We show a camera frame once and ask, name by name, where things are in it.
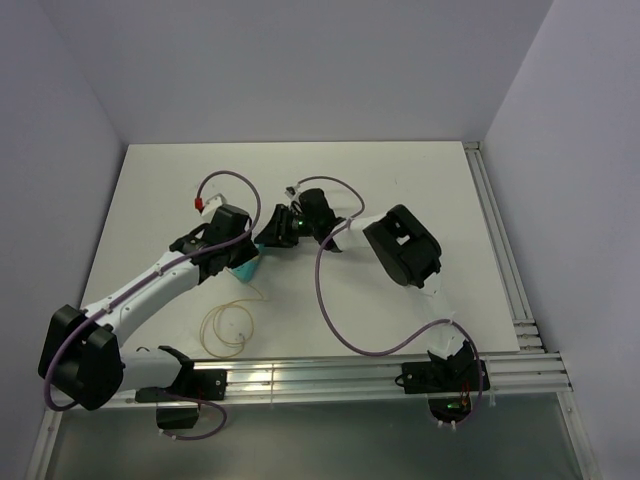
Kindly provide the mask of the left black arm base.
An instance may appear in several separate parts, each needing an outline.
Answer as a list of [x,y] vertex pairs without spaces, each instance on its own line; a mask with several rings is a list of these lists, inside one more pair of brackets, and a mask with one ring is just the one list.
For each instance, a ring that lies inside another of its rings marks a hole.
[[[193,369],[180,374],[170,387],[137,390],[134,401],[156,406],[156,425],[161,435],[180,441],[203,440],[226,426],[228,413],[219,404],[225,398],[226,387],[225,369]],[[187,435],[186,431],[196,426],[205,408],[220,414],[219,424],[209,432]]]

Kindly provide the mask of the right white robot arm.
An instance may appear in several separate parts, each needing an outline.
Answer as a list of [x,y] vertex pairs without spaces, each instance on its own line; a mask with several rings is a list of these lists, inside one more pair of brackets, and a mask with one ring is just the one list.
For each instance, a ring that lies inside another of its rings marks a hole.
[[324,253],[342,253],[368,248],[384,272],[398,286],[414,292],[428,323],[399,345],[381,351],[381,356],[404,349],[419,336],[427,337],[428,361],[403,369],[400,384],[408,393],[483,393],[488,389],[478,348],[468,332],[454,320],[441,292],[442,247],[427,228],[402,205],[367,217],[362,209],[352,216],[338,216],[323,190],[303,192],[289,188],[289,204],[278,204],[256,242],[267,248],[293,248],[302,238],[312,238],[319,250],[314,263],[314,288],[321,315],[331,333],[348,350],[365,350],[349,342],[329,316],[321,287]]

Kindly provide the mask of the teal triangular power strip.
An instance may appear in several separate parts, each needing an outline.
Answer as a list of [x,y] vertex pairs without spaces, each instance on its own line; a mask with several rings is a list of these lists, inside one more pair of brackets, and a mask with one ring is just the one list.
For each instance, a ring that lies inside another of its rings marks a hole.
[[229,272],[241,283],[248,284],[255,275],[255,272],[262,259],[262,253],[264,246],[261,244],[256,245],[257,253],[250,260],[246,261],[239,267],[230,269]]

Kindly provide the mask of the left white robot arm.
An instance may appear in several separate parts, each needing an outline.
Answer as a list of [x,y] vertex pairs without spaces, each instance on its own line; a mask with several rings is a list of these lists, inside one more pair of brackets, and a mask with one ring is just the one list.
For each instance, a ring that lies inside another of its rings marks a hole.
[[241,266],[258,250],[250,215],[218,207],[210,221],[175,240],[149,269],[121,289],[82,309],[65,305],[52,316],[38,364],[45,389],[96,410],[116,393],[159,389],[183,399],[195,386],[194,362],[170,346],[124,355],[132,334],[169,302],[224,269]]

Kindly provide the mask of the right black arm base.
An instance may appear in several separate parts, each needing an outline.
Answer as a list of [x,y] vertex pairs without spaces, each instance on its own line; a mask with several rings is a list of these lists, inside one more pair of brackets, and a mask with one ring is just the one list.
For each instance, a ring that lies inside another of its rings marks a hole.
[[426,395],[435,421],[450,427],[467,420],[474,412],[473,395],[482,397],[491,386],[483,360],[444,360],[435,356],[402,363],[394,383],[406,395]]

